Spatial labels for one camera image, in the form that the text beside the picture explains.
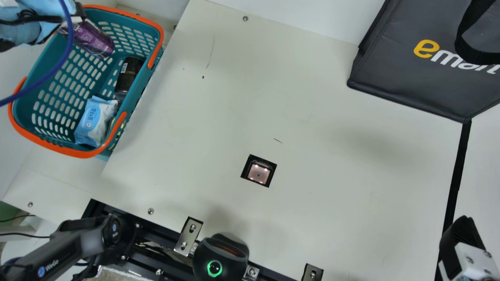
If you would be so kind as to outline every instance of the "barcode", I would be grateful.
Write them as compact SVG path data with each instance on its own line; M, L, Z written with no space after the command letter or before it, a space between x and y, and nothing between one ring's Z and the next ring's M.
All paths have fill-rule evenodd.
M121 72L120 72L120 73L125 73L125 72L127 71L127 66L128 66L128 65L129 65L129 64L128 64L127 62L126 62L126 63L124 63L124 64L123 64L123 66L121 67Z

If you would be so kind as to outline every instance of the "shopping basket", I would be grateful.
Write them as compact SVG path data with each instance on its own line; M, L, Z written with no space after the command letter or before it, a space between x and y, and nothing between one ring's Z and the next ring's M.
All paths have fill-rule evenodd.
M73 46L63 67L43 85L9 105L9 119L17 132L32 142L58 153L78 158L113 152L132 112L163 54L163 29L155 22L122 10L86 5L87 17L114 41L114 52L101 59ZM37 81L52 68L68 40L56 34L14 94ZM87 99L114 98L114 89L127 57L145 61L130 87L110 129L97 147L75 143L74 132L85 111Z

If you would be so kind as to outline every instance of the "blue cable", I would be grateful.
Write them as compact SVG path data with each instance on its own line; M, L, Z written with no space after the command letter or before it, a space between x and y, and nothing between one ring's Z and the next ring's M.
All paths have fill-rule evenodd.
M33 91L34 89L38 88L41 86L43 83L45 83L49 78L51 78L58 70L60 70L68 57L70 56L71 50L73 48L73 22L71 21L71 15L70 11L68 10L68 7L66 7L66 4L64 3L64 0L59 0L59 3L61 4L62 11L64 12L64 16L66 17L66 22L67 22L67 31L68 31L68 41L66 45L66 49L64 50L64 54L62 57L59 59L57 64L49 71L47 74L45 74L40 80L36 81L35 83L29 85L25 89L19 91L17 94L10 95L2 100L0 100L0 107L3 107L4 105L7 105L19 98L22 98L29 92Z
M5 274L9 272L10 267L15 264L21 257L14 257L7 260L6 263L0 265L0 271L3 271Z

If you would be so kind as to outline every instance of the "wet wipes package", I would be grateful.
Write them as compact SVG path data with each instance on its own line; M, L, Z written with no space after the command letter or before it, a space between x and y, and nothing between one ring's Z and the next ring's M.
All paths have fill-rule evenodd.
M78 145L99 147L106 137L109 121L117 114L118 100L104 100L92 96L87 100L85 113L74 131Z

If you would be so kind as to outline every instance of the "metal bracket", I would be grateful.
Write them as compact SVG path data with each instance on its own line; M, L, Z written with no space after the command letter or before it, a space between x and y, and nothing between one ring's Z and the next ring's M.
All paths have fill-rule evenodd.
M323 269L307 263L302 275L302 281L321 281L323 277Z
M195 245L196 238L198 238L198 234L200 234L200 230L202 229L203 222L192 217L188 217L186 222L184 223L184 227L180 232L179 240L173 249L175 252L187 257L193 246Z
M259 276L259 271L257 267L248 265L246 267L245 275L243 276L244 281L256 281L257 276Z
M190 257L195 255L195 252L196 252L196 249L198 248L198 245L199 245L198 242L194 242L194 244L191 247L191 251L189 251Z

